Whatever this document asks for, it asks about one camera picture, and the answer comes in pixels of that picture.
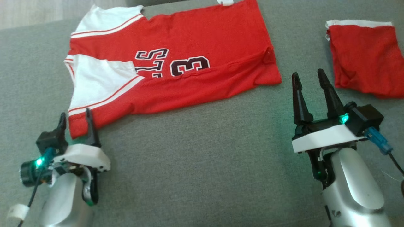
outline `wooden floor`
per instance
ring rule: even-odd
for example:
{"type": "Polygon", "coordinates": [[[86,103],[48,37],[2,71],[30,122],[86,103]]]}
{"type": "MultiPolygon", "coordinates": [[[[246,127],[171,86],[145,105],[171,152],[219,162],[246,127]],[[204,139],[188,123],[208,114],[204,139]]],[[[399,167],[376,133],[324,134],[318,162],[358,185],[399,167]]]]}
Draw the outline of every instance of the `wooden floor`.
{"type": "Polygon", "coordinates": [[[0,0],[0,29],[82,17],[93,4],[107,9],[127,0],[0,0]]]}

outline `white stripe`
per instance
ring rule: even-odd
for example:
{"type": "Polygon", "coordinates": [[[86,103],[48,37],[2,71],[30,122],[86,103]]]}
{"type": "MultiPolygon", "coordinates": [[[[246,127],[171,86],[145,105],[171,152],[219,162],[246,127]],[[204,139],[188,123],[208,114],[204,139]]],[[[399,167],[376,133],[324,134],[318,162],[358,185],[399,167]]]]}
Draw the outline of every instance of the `white stripe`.
{"type": "Polygon", "coordinates": [[[135,21],[139,20],[140,18],[144,17],[142,14],[138,15],[137,17],[132,18],[131,20],[123,23],[122,25],[120,25],[117,28],[114,28],[112,30],[109,31],[88,31],[82,34],[74,34],[72,33],[71,38],[81,38],[81,37],[87,37],[87,36],[101,36],[101,35],[108,35],[108,34],[112,34],[114,32],[120,31],[126,27],[128,27],[130,24],[134,23],[135,21]]]}
{"type": "Polygon", "coordinates": [[[326,28],[333,25],[357,25],[360,27],[380,27],[380,26],[393,26],[392,22],[377,22],[377,21],[363,21],[363,20],[331,20],[326,22],[326,28]]]}
{"type": "MultiPolygon", "coordinates": [[[[117,99],[119,96],[123,95],[125,92],[127,92],[128,90],[130,90],[132,87],[134,87],[137,83],[139,83],[139,82],[140,82],[141,80],[143,80],[143,79],[144,79],[143,76],[138,76],[138,77],[136,77],[134,80],[132,80],[129,84],[127,84],[124,88],[122,88],[119,92],[117,92],[117,93],[116,93],[114,96],[112,96],[111,98],[109,98],[109,99],[107,99],[107,100],[105,100],[105,101],[103,101],[103,102],[101,102],[101,103],[98,103],[98,104],[96,104],[96,105],[89,106],[88,108],[94,109],[94,108],[97,108],[97,107],[106,105],[106,104],[108,104],[108,103],[114,101],[115,99],[117,99]]],[[[83,107],[83,108],[80,108],[80,109],[75,109],[75,110],[73,110],[73,111],[70,111],[70,112],[69,112],[69,116],[72,116],[72,115],[75,115],[75,114],[84,113],[84,112],[86,111],[86,108],[87,108],[87,107],[83,107]]]]}

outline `white sleeve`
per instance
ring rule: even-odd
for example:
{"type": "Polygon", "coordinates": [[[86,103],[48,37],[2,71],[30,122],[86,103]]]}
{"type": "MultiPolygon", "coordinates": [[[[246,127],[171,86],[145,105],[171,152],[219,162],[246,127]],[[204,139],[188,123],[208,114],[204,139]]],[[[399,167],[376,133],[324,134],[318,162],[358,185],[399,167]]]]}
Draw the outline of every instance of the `white sleeve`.
{"type": "Polygon", "coordinates": [[[69,116],[110,103],[144,79],[136,73],[132,61],[68,55],[64,63],[74,84],[69,116]]]}
{"type": "Polygon", "coordinates": [[[71,34],[71,38],[100,36],[122,30],[144,17],[141,13],[142,9],[143,6],[135,6],[105,10],[93,5],[71,34]]]}

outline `white tape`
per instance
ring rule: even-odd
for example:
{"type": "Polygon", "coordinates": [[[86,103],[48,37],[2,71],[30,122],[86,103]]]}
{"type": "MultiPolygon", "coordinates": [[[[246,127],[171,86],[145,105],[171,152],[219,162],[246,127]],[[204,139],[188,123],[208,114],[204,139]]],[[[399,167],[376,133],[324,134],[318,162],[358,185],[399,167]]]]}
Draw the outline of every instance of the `white tape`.
{"type": "Polygon", "coordinates": [[[234,4],[233,0],[217,0],[220,5],[231,6],[234,4]]]}
{"type": "Polygon", "coordinates": [[[22,204],[13,205],[7,214],[7,219],[13,217],[24,220],[29,211],[29,207],[22,204]]]}
{"type": "MultiPolygon", "coordinates": [[[[330,22],[330,21],[327,21],[327,22],[326,22],[326,29],[329,29],[329,28],[330,28],[329,22],[330,22]]],[[[327,40],[327,41],[330,41],[330,40],[331,40],[330,35],[326,34],[326,40],[327,40]]]]}

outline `blue connector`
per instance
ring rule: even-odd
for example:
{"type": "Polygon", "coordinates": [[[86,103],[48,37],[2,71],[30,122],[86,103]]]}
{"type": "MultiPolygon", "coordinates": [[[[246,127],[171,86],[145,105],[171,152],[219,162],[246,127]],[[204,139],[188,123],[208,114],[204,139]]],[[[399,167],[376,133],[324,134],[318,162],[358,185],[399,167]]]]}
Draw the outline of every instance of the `blue connector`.
{"type": "Polygon", "coordinates": [[[388,144],[386,138],[384,138],[382,134],[374,127],[370,127],[365,130],[365,137],[376,144],[376,146],[380,148],[380,152],[383,155],[387,155],[393,150],[390,144],[388,144]]]}
{"type": "Polygon", "coordinates": [[[53,147],[48,147],[45,154],[35,161],[36,168],[48,168],[53,158],[55,157],[56,150],[53,147]]]}

